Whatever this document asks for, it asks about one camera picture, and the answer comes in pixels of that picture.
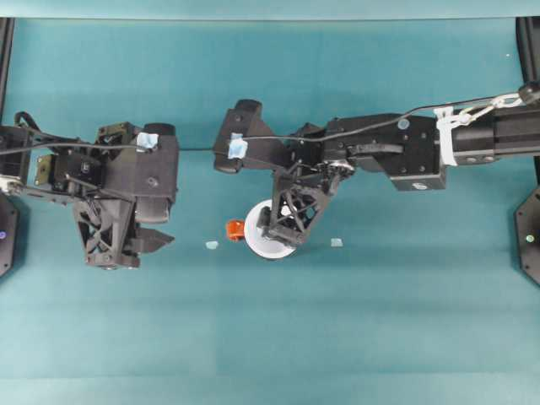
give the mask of orange object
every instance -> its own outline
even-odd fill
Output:
[[[244,239],[244,221],[231,219],[226,225],[227,237],[233,242],[240,242]]]

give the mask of teal background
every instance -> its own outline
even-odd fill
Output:
[[[537,0],[2,0],[0,15],[53,19],[367,20],[524,17]]]
[[[87,140],[166,121],[183,147],[205,147],[241,97],[286,133],[513,90],[514,35],[513,19],[18,20],[3,120],[26,110]],[[359,172],[281,262],[224,237],[269,198],[269,173],[212,162],[181,154],[162,227],[176,242],[137,271],[86,267],[69,209],[18,201],[0,403],[538,403],[540,289],[519,270],[511,217],[535,186],[530,159],[449,169],[443,192]]]

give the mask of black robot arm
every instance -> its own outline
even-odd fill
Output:
[[[286,256],[306,242],[340,182],[358,168],[384,172],[398,191],[422,192],[444,189],[448,166],[540,155],[539,97],[540,86],[531,83],[517,93],[404,115],[334,118],[324,127],[308,123],[287,137],[264,123],[261,103],[240,100],[219,131],[214,168],[233,174],[243,168],[273,171],[272,202],[259,208],[256,227],[261,238],[288,246]],[[414,114],[425,110],[435,117]],[[253,248],[248,236],[246,241]],[[254,250],[265,257],[260,244]],[[530,273],[533,265],[527,266]]]
[[[37,159],[27,182],[30,153]],[[0,189],[5,195],[73,205],[85,261],[102,268],[138,267],[139,255],[174,238],[143,224],[169,220],[176,199],[179,145],[168,124],[102,127],[94,143],[42,132],[27,113],[0,127]]]

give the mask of black bracket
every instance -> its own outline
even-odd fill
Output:
[[[525,83],[540,79],[540,17],[516,19],[517,48]],[[540,184],[540,158],[534,157]],[[516,210],[516,233],[521,269],[540,284],[540,187]]]
[[[14,25],[14,19],[0,19],[0,123],[2,122],[3,105],[8,84]],[[4,275],[14,264],[18,222],[19,211],[4,194],[0,193],[0,276]]]

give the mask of light blue piece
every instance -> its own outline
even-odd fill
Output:
[[[343,240],[341,238],[331,238],[330,239],[331,247],[343,247]]]
[[[210,251],[215,251],[219,246],[219,242],[217,242],[216,240],[210,240],[206,242],[205,245],[206,245],[206,248],[209,249]]]
[[[229,159],[243,159],[247,152],[247,142],[242,139],[241,133],[230,134]]]
[[[158,144],[159,134],[139,132],[137,135],[137,146],[145,149],[153,149]]]

